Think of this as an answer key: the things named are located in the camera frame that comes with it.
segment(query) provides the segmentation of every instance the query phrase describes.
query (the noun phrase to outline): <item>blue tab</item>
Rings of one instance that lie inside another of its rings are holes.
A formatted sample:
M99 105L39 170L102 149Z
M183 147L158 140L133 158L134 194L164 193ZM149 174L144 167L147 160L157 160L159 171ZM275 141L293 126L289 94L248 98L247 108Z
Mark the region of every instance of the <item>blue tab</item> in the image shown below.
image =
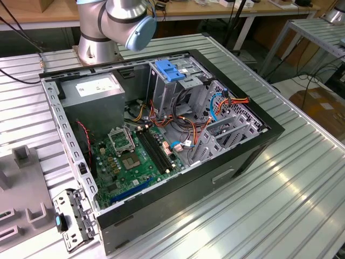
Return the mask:
M185 78L184 74L181 74L175 65L168 60L159 60L155 62L158 70L167 77L169 82L178 81Z

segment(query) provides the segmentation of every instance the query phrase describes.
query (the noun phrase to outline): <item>open computer tower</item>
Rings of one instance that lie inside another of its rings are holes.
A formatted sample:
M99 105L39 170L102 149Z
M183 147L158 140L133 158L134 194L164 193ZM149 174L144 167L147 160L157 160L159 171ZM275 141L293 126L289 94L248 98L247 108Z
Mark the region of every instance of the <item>open computer tower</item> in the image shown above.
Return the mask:
M40 75L79 189L53 199L73 252L108 255L243 173L284 129L197 50Z

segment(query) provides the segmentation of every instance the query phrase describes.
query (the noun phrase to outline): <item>workbench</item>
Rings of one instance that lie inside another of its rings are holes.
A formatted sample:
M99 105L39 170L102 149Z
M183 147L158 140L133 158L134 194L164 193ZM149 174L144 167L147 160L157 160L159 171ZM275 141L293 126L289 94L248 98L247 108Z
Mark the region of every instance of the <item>workbench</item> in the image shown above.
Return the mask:
M298 9L281 9L268 0L261 0L254 4L253 8L243 9L240 17L246 17L246 21L234 50L239 50L245 40L250 27L259 16L281 16L281 15L308 15L313 18L320 8L314 5L312 8L298 7ZM54 2L43 12L28 12L24 10L10 9L24 29L46 29L77 27L79 24L78 8L74 0L54 0ZM208 6L196 4L194 0L187 2L167 3L166 17L162 11L157 10L158 21L183 21L200 19L230 18L232 8L226 8L218 3L210 3ZM232 17L237 13L234 8ZM11 17L3 8L0 8L0 16L6 21L13 23ZM5 24L0 23L0 31L10 30Z
M129 242L108 258L332 258L345 241L345 147L211 37L154 39L124 59L198 49L285 128L241 176ZM0 59L37 80L36 54ZM44 54L47 69L79 67L72 50ZM35 147L51 197L77 188L41 85L0 76L0 155ZM105 258L96 238L72 254L56 228L0 258Z
M259 71L261 76L263 76L267 71L272 58L287 36L289 30L297 32L297 35L288 47L286 55L293 50L301 37L307 38L323 50L323 53L320 55L320 58L318 62L316 62L312 72L317 71L321 65L323 65L323 61L328 53L333 55L335 58L339 58L341 61L345 61L345 47L340 44L340 40L345 38L345 25L333 25L321 18L291 20L286 22L284 28L265 58Z

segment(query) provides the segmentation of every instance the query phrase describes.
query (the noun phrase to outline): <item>green motherboard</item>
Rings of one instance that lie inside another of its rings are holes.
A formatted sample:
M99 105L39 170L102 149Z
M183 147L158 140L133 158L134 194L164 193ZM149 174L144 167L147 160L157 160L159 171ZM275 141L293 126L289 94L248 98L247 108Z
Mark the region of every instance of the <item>green motherboard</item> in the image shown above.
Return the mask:
M154 137L164 152L162 142L163 136L157 127L151 127L148 133ZM167 173L159 172L154 161L139 140L138 132L130 133L135 149L123 152L120 156L116 154L114 146L109 138L105 138L92 145L96 157L98 187L97 201L101 209L109 207L112 203L125 199L142 189L152 186L182 170L184 167L181 161L174 155L164 156L173 165L172 170ZM118 134L119 139L112 139L117 147L128 143L124 135Z

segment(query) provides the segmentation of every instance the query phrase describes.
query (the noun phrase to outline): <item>metal frame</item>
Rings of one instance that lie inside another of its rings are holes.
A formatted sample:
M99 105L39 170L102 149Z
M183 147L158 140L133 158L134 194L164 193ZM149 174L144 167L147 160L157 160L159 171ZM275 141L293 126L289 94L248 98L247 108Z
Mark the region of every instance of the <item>metal frame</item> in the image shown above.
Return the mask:
M344 47L339 44L340 39L343 38L344 34L337 33L345 30L345 25L333 26L321 18L291 20L286 22L281 33L277 37L277 40L274 42L271 50L265 58L264 63L259 71L260 76L263 76L267 71L272 58L274 57L281 43L284 41L290 29L297 32L297 35L284 53L282 59L284 59L284 57L286 57L292 51L300 37L309 39L311 42L318 45L320 48L324 49L336 58L340 58L345 55Z

